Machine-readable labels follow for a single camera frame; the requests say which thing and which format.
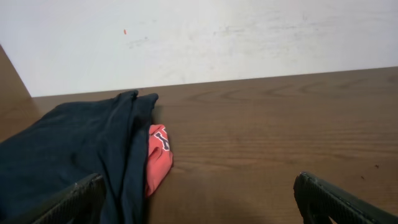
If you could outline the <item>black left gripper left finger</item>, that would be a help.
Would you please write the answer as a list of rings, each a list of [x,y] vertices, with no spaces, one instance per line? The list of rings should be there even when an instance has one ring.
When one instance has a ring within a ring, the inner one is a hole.
[[[106,198],[104,178],[91,174],[5,224],[99,223]]]

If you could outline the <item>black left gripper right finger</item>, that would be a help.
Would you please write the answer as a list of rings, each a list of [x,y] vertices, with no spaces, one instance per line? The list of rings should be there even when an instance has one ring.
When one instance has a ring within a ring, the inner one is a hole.
[[[308,172],[301,172],[296,177],[294,198],[304,224],[397,223],[395,215]]]

